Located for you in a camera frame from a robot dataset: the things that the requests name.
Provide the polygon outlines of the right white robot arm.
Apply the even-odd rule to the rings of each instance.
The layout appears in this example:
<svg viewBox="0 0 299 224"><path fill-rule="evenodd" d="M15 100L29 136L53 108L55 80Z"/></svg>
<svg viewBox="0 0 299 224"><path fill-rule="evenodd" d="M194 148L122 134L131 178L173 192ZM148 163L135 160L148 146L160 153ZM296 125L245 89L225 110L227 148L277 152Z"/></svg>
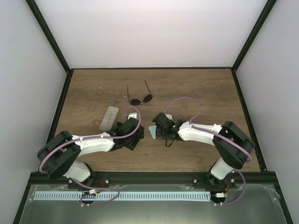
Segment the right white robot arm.
<svg viewBox="0 0 299 224"><path fill-rule="evenodd" d="M254 142L233 122L223 125L200 125L187 120L174 122L169 114L160 113L149 127L153 139L164 140L170 147L175 141L195 141L214 146L220 159L206 175L206 181L213 188L224 183L226 176L235 169L240 170L252 160Z"/></svg>

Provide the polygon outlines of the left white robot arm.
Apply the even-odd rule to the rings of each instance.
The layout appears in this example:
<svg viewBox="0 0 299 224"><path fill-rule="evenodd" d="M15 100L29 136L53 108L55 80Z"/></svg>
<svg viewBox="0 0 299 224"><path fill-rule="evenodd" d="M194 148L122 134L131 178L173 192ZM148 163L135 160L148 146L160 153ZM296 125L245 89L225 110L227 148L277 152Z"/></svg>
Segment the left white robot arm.
<svg viewBox="0 0 299 224"><path fill-rule="evenodd" d="M123 124L118 123L114 130L99 135L76 136L62 131L38 151L40 171L45 172L50 179L62 176L75 179L89 189L95 184L95 176L86 162L76 161L78 157L97 152L112 152L124 147L134 150L143 138L144 127L133 117Z"/></svg>

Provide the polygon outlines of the grey glasses case green lining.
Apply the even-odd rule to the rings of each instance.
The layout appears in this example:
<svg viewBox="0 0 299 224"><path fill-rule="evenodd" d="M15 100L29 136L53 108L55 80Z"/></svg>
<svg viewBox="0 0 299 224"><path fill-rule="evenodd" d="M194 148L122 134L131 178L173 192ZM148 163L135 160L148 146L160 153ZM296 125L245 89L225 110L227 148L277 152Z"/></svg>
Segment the grey glasses case green lining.
<svg viewBox="0 0 299 224"><path fill-rule="evenodd" d="M99 126L99 130L106 132L113 128L116 123L119 114L119 108L114 106L109 106L106 110L104 118Z"/></svg>

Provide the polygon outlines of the light blue cloth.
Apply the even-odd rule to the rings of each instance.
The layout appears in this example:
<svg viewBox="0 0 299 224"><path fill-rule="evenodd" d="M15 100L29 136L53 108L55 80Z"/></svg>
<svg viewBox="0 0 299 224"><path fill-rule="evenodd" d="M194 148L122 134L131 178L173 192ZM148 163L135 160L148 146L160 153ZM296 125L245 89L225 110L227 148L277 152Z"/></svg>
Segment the light blue cloth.
<svg viewBox="0 0 299 224"><path fill-rule="evenodd" d="M149 131L150 131L150 134L152 136L153 139L156 139L156 130L157 130L157 126L156 125L153 125L153 126L149 126Z"/></svg>

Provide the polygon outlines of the black geometric glasses case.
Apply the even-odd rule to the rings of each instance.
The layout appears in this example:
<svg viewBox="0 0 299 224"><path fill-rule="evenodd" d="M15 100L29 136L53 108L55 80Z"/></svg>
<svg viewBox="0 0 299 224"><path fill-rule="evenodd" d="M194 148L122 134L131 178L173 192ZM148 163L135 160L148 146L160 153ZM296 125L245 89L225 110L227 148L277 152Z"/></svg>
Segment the black geometric glasses case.
<svg viewBox="0 0 299 224"><path fill-rule="evenodd" d="M144 127L139 126L138 129L127 138L126 145L124 147L133 151L140 140L144 139Z"/></svg>

